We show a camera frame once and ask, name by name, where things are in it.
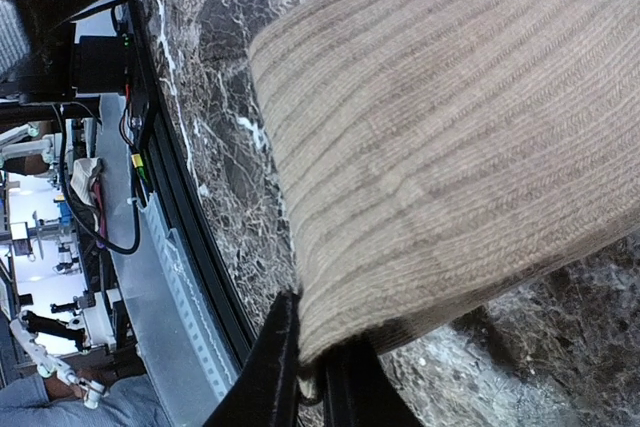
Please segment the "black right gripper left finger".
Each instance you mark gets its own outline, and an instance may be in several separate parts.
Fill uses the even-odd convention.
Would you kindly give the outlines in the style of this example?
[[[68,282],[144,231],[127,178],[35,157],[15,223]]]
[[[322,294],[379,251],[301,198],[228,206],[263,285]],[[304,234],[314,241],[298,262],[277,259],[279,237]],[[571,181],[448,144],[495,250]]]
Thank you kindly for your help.
[[[278,293],[233,387],[205,421],[211,427],[297,424],[299,297]]]

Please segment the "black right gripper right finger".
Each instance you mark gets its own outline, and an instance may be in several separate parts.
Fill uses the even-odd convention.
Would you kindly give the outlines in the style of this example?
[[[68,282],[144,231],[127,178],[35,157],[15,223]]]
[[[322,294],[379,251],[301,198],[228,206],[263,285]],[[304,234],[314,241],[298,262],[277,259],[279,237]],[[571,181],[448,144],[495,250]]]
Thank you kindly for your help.
[[[323,367],[326,426],[422,426],[392,386],[368,340],[332,348],[324,355]]]

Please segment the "tan brown sock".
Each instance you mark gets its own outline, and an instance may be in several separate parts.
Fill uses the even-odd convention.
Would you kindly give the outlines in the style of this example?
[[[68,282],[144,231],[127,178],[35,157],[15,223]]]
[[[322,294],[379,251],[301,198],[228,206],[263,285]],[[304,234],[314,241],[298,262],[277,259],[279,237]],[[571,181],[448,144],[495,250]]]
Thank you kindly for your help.
[[[308,0],[249,63],[303,365],[403,345],[639,226],[639,0]]]

